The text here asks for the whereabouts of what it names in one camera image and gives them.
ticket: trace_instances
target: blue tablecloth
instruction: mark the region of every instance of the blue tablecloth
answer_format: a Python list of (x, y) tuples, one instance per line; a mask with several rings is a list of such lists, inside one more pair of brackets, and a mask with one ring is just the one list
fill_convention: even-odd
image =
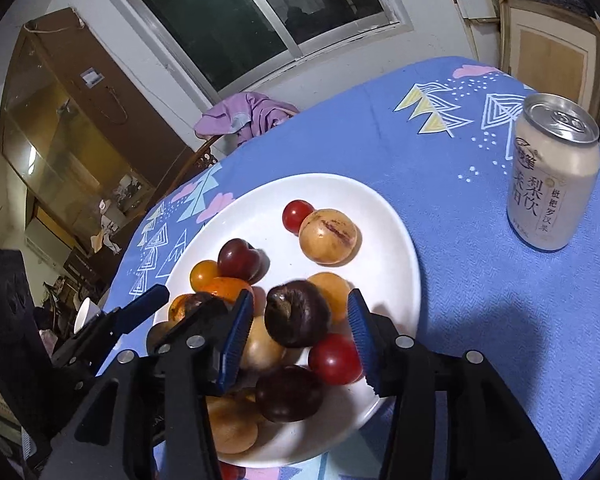
[[(138, 229), (106, 310), (164, 283), (205, 221), (236, 197), (298, 173), (337, 173), (382, 194), (418, 250), (418, 338), (485, 353), (520, 400), (565, 480), (600, 452), (600, 176), (563, 250), (523, 244), (506, 217), (512, 124), (532, 90), (446, 57), (407, 66), (253, 139), (160, 202)], [(118, 348), (144, 354), (147, 320)], [(390, 412), (328, 454), (248, 480), (375, 478)]]

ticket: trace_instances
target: window frame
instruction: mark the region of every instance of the window frame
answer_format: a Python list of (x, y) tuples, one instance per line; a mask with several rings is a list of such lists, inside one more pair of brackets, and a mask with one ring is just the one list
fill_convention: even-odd
[(400, 23), (413, 30), (400, 0), (378, 0), (382, 12), (346, 23), (296, 43), (276, 11), (267, 0), (252, 0), (279, 35), (286, 50), (254, 67), (224, 88), (216, 91), (206, 76), (187, 55), (162, 22), (142, 0), (111, 0), (119, 12), (142, 37), (161, 63), (170, 70), (180, 86), (203, 110), (230, 95), (253, 86), (282, 67), (314, 56), (339, 42), (351, 40), (371, 30)]

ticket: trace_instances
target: pull tab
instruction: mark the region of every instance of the pull tab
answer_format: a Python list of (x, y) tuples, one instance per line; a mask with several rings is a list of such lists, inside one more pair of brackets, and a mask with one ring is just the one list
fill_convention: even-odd
[(567, 128), (580, 134), (583, 134), (586, 131), (584, 124), (581, 120), (579, 120), (579, 118), (561, 112), (560, 110), (554, 110), (553, 112), (551, 112), (551, 118), (555, 122), (563, 124)]

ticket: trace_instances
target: glass cabinet door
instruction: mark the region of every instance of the glass cabinet door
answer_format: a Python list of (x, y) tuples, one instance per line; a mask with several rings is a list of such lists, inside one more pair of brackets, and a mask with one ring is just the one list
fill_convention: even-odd
[(88, 247), (100, 231), (101, 202), (111, 200), (128, 221), (155, 189), (78, 108), (32, 42), (21, 45), (0, 109), (2, 153), (45, 210)]

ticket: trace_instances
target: pink cloud pattern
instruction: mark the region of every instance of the pink cloud pattern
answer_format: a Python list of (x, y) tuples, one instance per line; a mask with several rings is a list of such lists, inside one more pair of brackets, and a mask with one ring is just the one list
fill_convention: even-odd
[(485, 75), (491, 72), (499, 72), (497, 68), (493, 66), (480, 66), (480, 65), (462, 65), (462, 68), (456, 68), (454, 70), (453, 78), (460, 79), (461, 77), (479, 76)]
[(174, 202), (177, 202), (181, 198), (184, 198), (187, 195), (191, 194), (193, 192), (193, 190), (196, 189), (197, 185), (198, 185), (197, 182), (193, 182), (193, 183), (189, 182), (185, 187), (182, 188), (181, 191), (179, 191), (177, 194), (173, 195), (173, 198), (171, 199), (171, 203), (173, 204)]
[(247, 469), (246, 480), (278, 480), (280, 476), (279, 467), (268, 467), (266, 469)]
[(196, 218), (196, 224), (200, 224), (205, 220), (209, 220), (212, 216), (221, 212), (222, 209), (227, 207), (233, 201), (233, 193), (218, 193), (211, 201), (211, 204), (209, 204), (209, 206), (202, 213), (200, 213), (200, 215), (198, 215), (198, 218)]

